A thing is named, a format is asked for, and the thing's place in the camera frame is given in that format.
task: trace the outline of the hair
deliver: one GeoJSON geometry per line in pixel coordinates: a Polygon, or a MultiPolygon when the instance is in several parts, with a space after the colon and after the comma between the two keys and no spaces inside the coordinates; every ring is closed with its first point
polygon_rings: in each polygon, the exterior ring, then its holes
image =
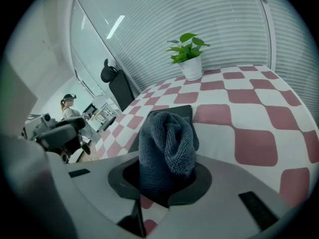
{"type": "Polygon", "coordinates": [[[60,105],[61,105],[61,110],[62,110],[62,112],[63,112],[63,108],[64,108],[63,100],[60,101],[60,105]]]}

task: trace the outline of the person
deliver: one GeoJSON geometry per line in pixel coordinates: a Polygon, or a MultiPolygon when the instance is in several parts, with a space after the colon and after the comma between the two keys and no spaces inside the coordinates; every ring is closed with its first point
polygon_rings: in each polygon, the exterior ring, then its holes
{"type": "Polygon", "coordinates": [[[61,109],[63,113],[63,117],[65,119],[69,119],[71,117],[83,117],[85,119],[85,127],[80,130],[81,134],[86,138],[92,140],[93,142],[97,143],[101,136],[88,124],[87,120],[91,118],[92,115],[83,113],[80,114],[79,111],[71,109],[74,105],[74,99],[76,98],[75,95],[66,94],[63,99],[61,100],[61,109]]]}

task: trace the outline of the red and white tablecloth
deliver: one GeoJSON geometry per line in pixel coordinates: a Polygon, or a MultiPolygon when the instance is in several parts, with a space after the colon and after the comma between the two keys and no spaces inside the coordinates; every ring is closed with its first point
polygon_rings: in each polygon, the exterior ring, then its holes
{"type": "MultiPolygon", "coordinates": [[[[291,207],[307,198],[319,170],[318,128],[295,92],[263,65],[219,68],[197,81],[180,76],[148,87],[102,134],[98,156],[126,154],[150,111],[188,104],[197,154],[246,169],[291,207]]],[[[165,210],[145,198],[142,207],[149,232],[165,210]]]]}

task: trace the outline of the table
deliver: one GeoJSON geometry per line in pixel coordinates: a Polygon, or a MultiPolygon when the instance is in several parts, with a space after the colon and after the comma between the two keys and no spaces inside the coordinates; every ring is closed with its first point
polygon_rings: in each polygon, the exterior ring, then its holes
{"type": "MultiPolygon", "coordinates": [[[[193,108],[197,154],[246,169],[291,207],[308,197],[318,179],[318,128],[296,93],[263,65],[218,68],[197,81],[180,76],[149,86],[102,133],[98,156],[128,153],[150,111],[187,104],[193,108]]],[[[150,206],[156,204],[142,197],[142,210],[150,206]]],[[[145,221],[148,231],[161,213],[145,221]]]]}

